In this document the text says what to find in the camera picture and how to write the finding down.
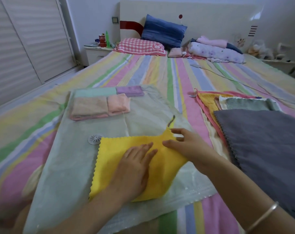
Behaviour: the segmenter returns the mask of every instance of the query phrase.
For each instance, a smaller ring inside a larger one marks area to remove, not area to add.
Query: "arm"
[[[186,129],[172,129],[184,137],[164,141],[188,158],[211,180],[239,224],[246,230],[258,220],[274,201],[231,162],[221,157],[203,139]],[[251,233],[295,233],[295,219],[282,208],[275,209]]]
[[[124,204],[138,197],[148,181],[148,168],[157,150],[146,154],[153,143],[132,147],[122,157],[110,185],[49,234],[97,233]]]

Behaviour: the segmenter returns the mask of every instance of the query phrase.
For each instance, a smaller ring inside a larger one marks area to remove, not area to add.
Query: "pink checkered pillow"
[[[127,38],[122,40],[114,48],[114,51],[135,55],[166,56],[166,51],[163,44],[159,42],[135,38]]]

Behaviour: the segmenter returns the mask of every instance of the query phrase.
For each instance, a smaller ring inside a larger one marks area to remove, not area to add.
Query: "red headboard accent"
[[[142,35],[143,26],[138,22],[121,20],[119,23],[121,30],[135,30],[140,36]]]

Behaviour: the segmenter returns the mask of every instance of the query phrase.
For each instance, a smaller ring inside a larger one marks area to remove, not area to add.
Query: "yellow towel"
[[[120,138],[102,138],[92,180],[92,199],[111,181],[123,154],[132,146],[139,146],[153,142],[153,149],[158,149],[150,163],[149,179],[145,191],[135,200],[143,201],[163,196],[169,189],[179,169],[187,162],[180,153],[162,145],[162,141],[175,139],[169,128],[159,136],[133,136]]]
[[[222,97],[233,97],[233,95],[231,95],[231,94],[198,93],[198,97],[205,104],[205,106],[208,107],[208,110],[209,110],[209,113],[210,113],[212,119],[216,122],[216,124],[219,127],[220,127],[220,125],[215,117],[214,111],[219,110],[219,108],[217,107],[216,102],[215,102],[215,97],[219,98],[220,95]]]

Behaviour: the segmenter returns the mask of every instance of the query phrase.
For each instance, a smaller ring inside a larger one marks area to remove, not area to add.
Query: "red can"
[[[99,39],[100,39],[99,46],[100,46],[100,47],[106,47],[106,39],[105,39],[105,35],[104,35],[104,34],[99,35]]]

